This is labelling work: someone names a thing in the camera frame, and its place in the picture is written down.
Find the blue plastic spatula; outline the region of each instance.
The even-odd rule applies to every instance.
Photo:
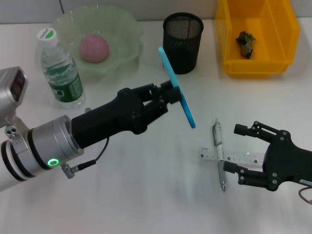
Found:
[[[194,119],[193,119],[192,113],[191,113],[190,108],[189,108],[189,106],[188,106],[188,104],[187,104],[187,102],[186,102],[186,99],[185,99],[184,94],[183,94],[183,92],[182,92],[182,89],[181,89],[181,87],[180,87],[180,85],[179,85],[179,82],[178,82],[177,79],[176,79],[176,75],[175,75],[175,73],[174,73],[174,71],[173,71],[173,69],[172,69],[172,67],[171,67],[171,64],[170,64],[170,62],[169,62],[169,60],[168,60],[168,57],[167,57],[167,55],[166,55],[166,52],[164,51],[164,49],[163,49],[162,47],[159,47],[159,48],[158,48],[158,51],[159,51],[159,53],[160,53],[160,57],[161,57],[161,60],[162,60],[162,64],[164,64],[164,67],[165,67],[165,69],[166,69],[166,71],[167,71],[167,73],[168,73],[168,76],[169,76],[169,78],[170,78],[171,84],[172,84],[174,87],[179,87],[179,89],[180,89],[180,92],[181,92],[181,94],[182,94],[182,99],[181,99],[180,103],[181,103],[181,106],[182,106],[182,108],[183,108],[183,110],[184,110],[184,113],[185,113],[185,115],[186,115],[186,118],[187,118],[187,120],[189,121],[190,126],[191,126],[192,128],[195,128],[195,127],[196,127],[196,124],[195,124],[195,121],[194,121]]]

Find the green led light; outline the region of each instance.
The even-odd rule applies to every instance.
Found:
[[[52,167],[58,165],[58,163],[59,163],[59,161],[56,158],[50,159],[48,161],[48,165],[52,166]]]

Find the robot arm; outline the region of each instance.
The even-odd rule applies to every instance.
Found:
[[[0,191],[51,170],[83,154],[83,149],[122,131],[141,134],[181,100],[179,87],[165,82],[118,92],[117,97],[70,120],[62,116],[29,130],[15,116],[27,79],[19,67],[0,70],[0,127],[9,140],[1,144]],[[94,162],[84,163],[86,168]]]
[[[312,187],[312,152],[295,146],[288,131],[277,130],[255,121],[251,128],[237,124],[234,133],[257,137],[270,144],[265,153],[263,172],[224,162],[223,170],[237,173],[239,184],[262,187],[269,191],[276,191],[285,181]]]

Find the small green toy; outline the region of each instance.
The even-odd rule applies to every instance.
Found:
[[[250,59],[253,53],[253,40],[255,40],[254,36],[245,31],[239,33],[239,37],[236,38],[236,41],[242,46],[242,55],[245,56],[246,59]]]

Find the black mesh pen holder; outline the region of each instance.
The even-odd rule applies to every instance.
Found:
[[[176,74],[186,74],[196,67],[204,24],[190,13],[175,13],[163,24],[163,48]]]

